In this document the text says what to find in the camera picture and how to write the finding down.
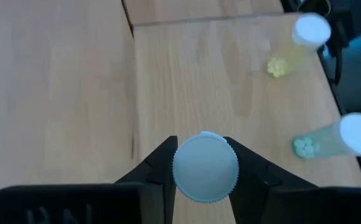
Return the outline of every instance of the wooden table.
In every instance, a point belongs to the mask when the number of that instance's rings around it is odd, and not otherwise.
[[[0,188],[114,182],[139,162],[133,52],[120,0],[0,1]]]
[[[280,79],[265,62],[298,15],[135,27],[142,158],[169,135],[230,136],[319,186],[361,186],[354,157],[301,160],[291,139],[339,119],[318,57]],[[205,205],[176,196],[174,223],[234,222],[228,199]]]
[[[283,12],[280,0],[124,0],[131,23]]]

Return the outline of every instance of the white bottle cap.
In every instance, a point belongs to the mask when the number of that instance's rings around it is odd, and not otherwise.
[[[202,131],[178,147],[172,173],[179,190],[196,202],[225,198],[238,180],[238,161],[222,136]]]
[[[341,141],[356,156],[361,156],[361,113],[344,116],[339,124]]]
[[[325,18],[316,13],[303,14],[293,29],[293,41],[316,49],[330,39],[331,28]]]

